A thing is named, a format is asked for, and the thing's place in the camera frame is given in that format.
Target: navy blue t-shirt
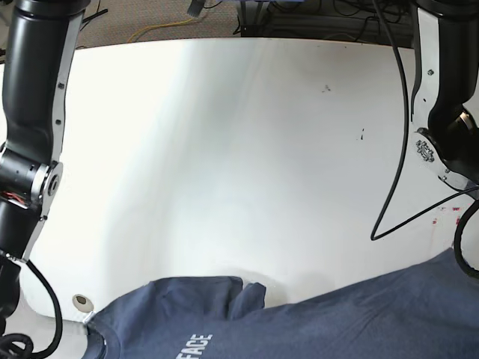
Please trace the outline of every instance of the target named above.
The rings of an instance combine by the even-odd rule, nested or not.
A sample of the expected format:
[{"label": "navy blue t-shirt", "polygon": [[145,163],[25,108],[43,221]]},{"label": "navy blue t-shirt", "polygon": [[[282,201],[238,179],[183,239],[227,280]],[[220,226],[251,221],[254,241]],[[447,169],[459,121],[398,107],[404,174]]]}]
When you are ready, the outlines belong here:
[{"label": "navy blue t-shirt", "polygon": [[84,358],[479,358],[479,283],[452,250],[298,304],[264,309],[264,294],[235,277],[150,283],[95,316]]}]

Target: white table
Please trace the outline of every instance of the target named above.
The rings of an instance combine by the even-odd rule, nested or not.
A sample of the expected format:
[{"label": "white table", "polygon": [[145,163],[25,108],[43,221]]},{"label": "white table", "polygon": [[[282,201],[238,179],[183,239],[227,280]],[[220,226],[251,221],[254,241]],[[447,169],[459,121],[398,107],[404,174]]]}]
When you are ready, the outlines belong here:
[{"label": "white table", "polygon": [[[402,54],[412,88],[414,54]],[[276,305],[427,260],[452,242],[468,197],[369,240],[402,111],[388,47],[224,39],[78,51],[65,174],[31,259],[73,321],[85,317],[74,295],[99,311],[161,277],[237,275]],[[450,193],[408,156],[382,229]],[[28,270],[21,281],[51,316]]]}]

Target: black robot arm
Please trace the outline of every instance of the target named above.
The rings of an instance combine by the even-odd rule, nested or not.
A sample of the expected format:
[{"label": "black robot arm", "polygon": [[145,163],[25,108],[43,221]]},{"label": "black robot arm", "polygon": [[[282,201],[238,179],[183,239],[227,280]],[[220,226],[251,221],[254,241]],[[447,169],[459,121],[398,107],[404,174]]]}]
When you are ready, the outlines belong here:
[{"label": "black robot arm", "polygon": [[28,261],[61,181],[65,93],[89,2],[17,0],[13,9],[2,97],[0,334],[18,305],[15,262]]},{"label": "black robot arm", "polygon": [[[451,188],[479,184],[479,137],[464,106],[479,67],[479,1],[418,0],[412,6],[416,75],[412,140],[424,164]],[[470,195],[478,198],[477,191]]]}]

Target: black cable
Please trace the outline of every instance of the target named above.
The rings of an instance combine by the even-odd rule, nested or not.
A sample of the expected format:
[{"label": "black cable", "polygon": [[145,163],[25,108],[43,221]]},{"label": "black cable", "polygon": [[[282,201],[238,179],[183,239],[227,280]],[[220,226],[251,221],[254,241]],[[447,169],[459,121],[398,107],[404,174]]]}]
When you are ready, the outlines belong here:
[{"label": "black cable", "polygon": [[82,20],[82,24],[85,24],[86,22],[90,22],[91,20],[94,20],[96,19],[98,16],[102,16],[103,14],[105,13],[108,13],[108,9],[103,9],[101,11],[97,11],[96,13],[94,13],[93,15],[89,16],[89,17],[85,17],[83,20]]},{"label": "black cable", "polygon": [[403,171],[404,161],[406,160],[406,151],[407,151],[407,139],[409,135],[409,95],[407,92],[407,82],[406,82],[406,72],[404,71],[403,60],[401,59],[401,55],[399,53],[399,48],[397,47],[396,40],[394,39],[394,35],[391,33],[391,29],[389,28],[388,21],[385,19],[384,14],[382,13],[381,8],[378,5],[377,0],[373,0],[374,7],[376,8],[377,15],[381,20],[384,29],[386,30],[386,34],[388,35],[389,42],[391,43],[392,50],[394,52],[394,57],[396,58],[397,68],[399,70],[399,75],[401,78],[401,85],[403,88],[403,106],[404,106],[404,133],[403,133],[403,146],[401,148],[401,154],[399,159],[399,164],[397,165],[396,175],[394,176],[394,180],[392,181],[391,189],[389,190],[388,196],[386,197],[386,201],[382,206],[381,212],[374,224],[373,231],[371,232],[371,241],[376,241],[384,237],[384,233],[376,236],[377,229],[381,224],[382,218],[388,206],[391,202],[392,196],[396,191],[397,184],[399,183],[399,179],[401,176],[401,172]]},{"label": "black cable", "polygon": [[320,6],[317,7],[316,13],[320,13],[323,9],[323,0],[320,0]]},{"label": "black cable", "polygon": [[214,9],[215,7],[221,5],[223,1],[218,2],[217,4],[214,4],[213,6],[203,6],[203,9]]},{"label": "black cable", "polygon": [[237,35],[241,32],[241,21],[240,21],[240,17],[238,16],[238,27],[236,28],[235,31],[233,31],[233,35]]},{"label": "black cable", "polygon": [[35,276],[38,278],[38,280],[43,284],[45,287],[46,291],[48,292],[50,298],[52,299],[53,303],[53,311],[55,313],[55,334],[53,335],[53,340],[50,343],[50,345],[45,349],[42,350],[41,352],[38,353],[33,353],[31,355],[31,359],[44,359],[49,357],[50,355],[53,354],[55,350],[57,350],[58,345],[60,344],[61,341],[61,335],[63,334],[63,319],[61,317],[61,308],[60,308],[60,303],[58,302],[58,298],[53,291],[53,288],[50,286],[48,281],[45,279],[45,277],[40,273],[40,271],[35,267],[32,261],[27,262],[27,267],[30,268],[31,272],[35,274]]},{"label": "black cable", "polygon": [[358,9],[358,10],[356,10],[356,12],[354,12],[354,13],[341,13],[341,12],[338,10],[338,8],[336,7],[336,0],[332,0],[332,7],[335,9],[335,11],[336,11],[337,13],[339,13],[339,14],[342,15],[342,16],[354,16],[354,15],[356,15],[359,11],[361,11],[360,9]]},{"label": "black cable", "polygon": [[358,40],[362,37],[362,35],[363,35],[364,32],[366,31],[367,22],[368,22],[369,20],[372,20],[372,19],[376,19],[376,18],[375,18],[374,16],[368,16],[368,17],[365,19],[364,24],[362,25],[361,30],[360,30],[358,36],[356,36],[355,39],[354,39],[354,42],[355,42],[355,43],[358,42]]},{"label": "black cable", "polygon": [[463,249],[461,247],[461,242],[463,241],[463,231],[467,225],[469,219],[478,211],[479,209],[479,200],[475,200],[474,203],[464,212],[463,216],[457,224],[456,233],[454,234],[454,256],[456,257],[456,262],[459,267],[466,273],[469,277],[479,279],[479,271],[472,268],[463,256]]},{"label": "black cable", "polygon": [[377,36],[376,36],[376,42],[379,43],[378,37],[381,37],[381,23],[378,21],[377,22]]},{"label": "black cable", "polygon": [[385,11],[387,11],[388,7],[390,6],[397,6],[397,18],[395,21],[391,21],[388,19],[388,22],[391,24],[397,24],[403,18],[403,9],[400,7],[399,4],[395,4],[392,1],[385,1],[384,6],[382,7],[382,12],[384,13]]},{"label": "black cable", "polygon": [[408,224],[409,222],[412,222],[414,221],[416,218],[419,218],[421,217],[423,214],[425,213],[428,213],[430,210],[432,209],[435,209],[437,206],[441,206],[443,203],[446,203],[448,202],[449,200],[453,200],[454,198],[456,197],[459,197],[459,196],[462,196],[463,194],[467,194],[467,193],[470,193],[470,192],[473,192],[473,191],[479,191],[479,186],[477,187],[472,187],[472,188],[468,188],[468,189],[465,189],[464,191],[459,191],[455,194],[452,194],[451,196],[449,197],[446,197],[444,200],[440,200],[439,202],[437,203],[434,203],[432,206],[429,206],[427,207],[426,209],[420,211],[419,213],[416,213],[415,215],[413,215],[412,217],[406,219],[404,222],[401,222],[400,224],[398,224],[396,227],[393,227],[391,228],[390,230],[386,230],[384,233],[381,233],[379,234],[378,236],[374,237],[374,239],[372,238],[373,237],[373,234],[375,234],[375,232],[373,232],[373,234],[371,234],[371,239],[373,241],[377,240],[377,239],[381,239],[383,237],[386,237],[387,235],[393,233],[394,231],[396,230],[399,230],[401,227],[404,227],[406,224]]},{"label": "black cable", "polygon": [[[348,4],[348,5],[356,8],[356,9],[366,11],[368,13],[377,13],[377,10],[376,10],[375,7],[368,7],[367,5],[359,4],[358,2],[352,2],[352,1],[349,1],[349,0],[338,0],[338,1],[341,1],[345,4]],[[394,11],[390,11],[390,10],[387,10],[387,9],[384,9],[382,12],[387,13],[388,15],[399,16],[399,13],[394,12]]]},{"label": "black cable", "polygon": [[[8,334],[0,337],[0,358],[1,359],[44,359],[53,354],[58,348],[61,341],[61,335],[63,333],[63,319],[61,316],[60,303],[45,277],[35,267],[32,261],[28,261],[27,267],[38,280],[43,284],[50,298],[52,299],[53,309],[55,312],[55,334],[53,335],[50,345],[41,352],[33,353],[33,342],[31,338],[24,334]],[[23,343],[24,348],[19,347],[16,343]]]},{"label": "black cable", "polygon": [[271,2],[271,5],[272,5],[273,7],[276,7],[278,10],[280,10],[280,11],[283,12],[283,13],[292,13],[292,12],[294,12],[298,7],[300,7],[301,4],[302,4],[302,2],[298,2],[297,4],[295,4],[295,5],[292,6],[292,7],[284,7],[284,6],[280,5],[280,4],[278,4],[278,2],[276,2],[276,1]]},{"label": "black cable", "polygon": [[[98,15],[98,12],[100,11],[100,5],[101,5],[101,3],[102,3],[102,0],[98,0],[97,12],[94,14],[95,17],[98,17],[98,16],[99,16],[99,15]],[[86,22],[86,23],[82,26],[82,28],[80,28],[80,32],[82,32],[83,29],[86,28],[86,27],[90,24],[91,20],[92,20],[92,19],[88,20],[88,22]]]}]

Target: yellow cable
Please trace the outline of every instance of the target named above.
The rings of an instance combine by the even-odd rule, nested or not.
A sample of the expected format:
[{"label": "yellow cable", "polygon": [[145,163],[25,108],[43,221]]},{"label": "yellow cable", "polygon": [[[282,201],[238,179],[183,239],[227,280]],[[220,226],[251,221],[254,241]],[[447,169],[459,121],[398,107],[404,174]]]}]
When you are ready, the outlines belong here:
[{"label": "yellow cable", "polygon": [[172,22],[171,24],[164,24],[164,25],[153,25],[153,26],[147,26],[146,28],[143,28],[141,30],[138,30],[136,33],[134,33],[132,36],[129,37],[127,43],[132,43],[133,42],[133,39],[135,39],[135,37],[139,37],[140,35],[143,35],[145,32],[147,31],[150,31],[150,30],[154,30],[156,28],[169,28],[170,26],[181,26],[181,25],[186,25],[188,23],[190,23],[191,21],[193,21],[194,18],[191,18],[191,19],[187,19],[185,21],[180,21],[180,22]]}]

